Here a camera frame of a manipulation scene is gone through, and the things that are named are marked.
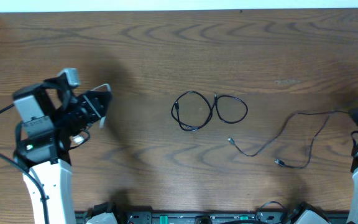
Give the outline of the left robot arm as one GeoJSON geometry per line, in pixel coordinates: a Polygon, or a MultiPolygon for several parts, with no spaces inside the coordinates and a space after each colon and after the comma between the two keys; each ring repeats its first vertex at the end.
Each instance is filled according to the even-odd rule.
{"type": "Polygon", "coordinates": [[[14,160],[25,170],[36,223],[75,223],[69,152],[90,140],[112,99],[109,84],[78,96],[68,84],[44,82],[14,93],[22,121],[16,128],[14,160]]]}

